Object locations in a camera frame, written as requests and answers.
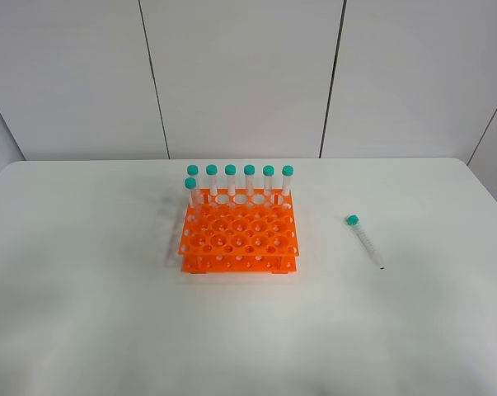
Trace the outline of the green-capped test tube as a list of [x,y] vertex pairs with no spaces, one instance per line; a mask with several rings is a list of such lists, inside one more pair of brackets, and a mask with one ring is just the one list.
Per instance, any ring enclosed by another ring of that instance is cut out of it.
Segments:
[[372,240],[368,237],[367,233],[365,232],[365,229],[362,223],[360,222],[359,217],[356,214],[349,215],[346,217],[345,222],[351,228],[357,239],[360,241],[371,261],[379,269],[383,270],[385,268],[385,265],[383,263],[382,257],[379,251],[376,249],[375,245],[373,244]]

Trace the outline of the orange test tube rack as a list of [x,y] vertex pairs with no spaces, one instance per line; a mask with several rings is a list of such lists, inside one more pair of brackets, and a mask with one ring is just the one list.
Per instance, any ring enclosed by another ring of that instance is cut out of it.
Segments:
[[266,200],[261,188],[234,197],[222,188],[211,196],[201,190],[199,203],[185,213],[178,254],[185,273],[265,272],[297,270],[298,233],[293,196],[273,189]]

